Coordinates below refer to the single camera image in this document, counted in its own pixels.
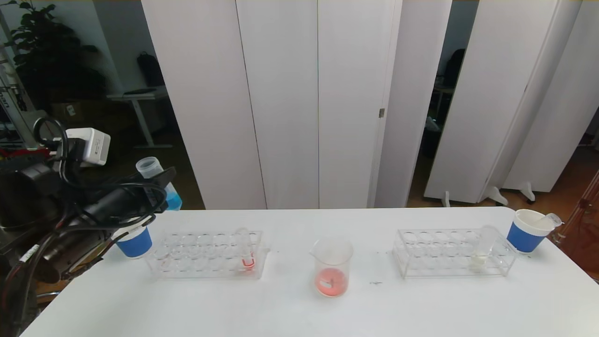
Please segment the test tube rack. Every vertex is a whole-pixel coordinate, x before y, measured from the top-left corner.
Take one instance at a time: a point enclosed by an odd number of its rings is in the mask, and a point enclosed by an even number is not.
[[[518,253],[497,229],[484,229],[398,230],[393,255],[401,276],[507,276]]]
[[[145,255],[158,278],[259,279],[268,250],[262,232],[250,231],[255,264],[242,263],[234,232],[166,233]]]

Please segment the desk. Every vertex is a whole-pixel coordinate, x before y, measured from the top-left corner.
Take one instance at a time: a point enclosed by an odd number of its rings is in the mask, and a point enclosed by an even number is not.
[[[155,91],[146,92],[145,94],[120,94],[120,95],[107,95],[106,98],[112,101],[130,101],[137,115],[137,120],[140,123],[141,131],[144,133],[147,145],[136,146],[136,148],[171,148],[172,145],[156,145],[152,139],[152,134],[148,129],[146,118],[141,111],[140,102],[143,100],[157,100],[159,98],[168,97],[167,87],[158,86]]]
[[[599,286],[548,240],[507,277],[401,279],[389,251],[398,228],[479,228],[505,234],[505,207],[345,210],[183,210],[150,231],[265,231],[255,281],[154,280],[114,247],[75,279],[22,337],[106,336],[598,336]],[[308,254],[321,236],[354,246],[347,293],[312,288]]]
[[[453,92],[455,91],[455,87],[435,85],[432,87],[432,90],[437,91],[439,93],[439,101],[437,102],[437,116],[438,116],[439,110],[441,110],[441,101],[443,100],[443,94],[453,95]]]

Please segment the potted plant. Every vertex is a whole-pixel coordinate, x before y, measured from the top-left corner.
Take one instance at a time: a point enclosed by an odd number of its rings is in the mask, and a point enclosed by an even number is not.
[[[27,11],[21,25],[11,31],[13,41],[23,53],[14,57],[17,74],[38,109],[49,111],[50,96],[99,98],[105,95],[106,79],[86,65],[87,55],[97,53],[91,45],[82,45],[75,32],[57,22],[50,4],[37,10],[27,1],[12,0]]]

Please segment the beaker with red liquid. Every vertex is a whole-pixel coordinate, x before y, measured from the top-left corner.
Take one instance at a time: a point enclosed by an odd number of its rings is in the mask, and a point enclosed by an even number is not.
[[[339,237],[326,237],[314,243],[314,286],[327,297],[343,295],[349,284],[349,261],[353,246]]]

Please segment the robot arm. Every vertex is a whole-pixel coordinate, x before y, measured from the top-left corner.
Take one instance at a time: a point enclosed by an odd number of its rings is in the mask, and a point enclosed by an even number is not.
[[[60,139],[39,139],[46,121],[60,128]],[[32,320],[27,314],[32,278],[55,283],[100,261],[101,256],[74,271],[118,228],[147,225],[155,213],[163,212],[167,208],[164,188],[176,174],[169,168],[150,179],[136,173],[85,182],[79,168],[83,163],[105,163],[107,150],[102,146],[107,148],[110,137],[93,129],[69,132],[45,118],[36,122],[34,131],[40,143],[56,151],[53,158],[32,154],[0,161],[2,336],[18,335]]]

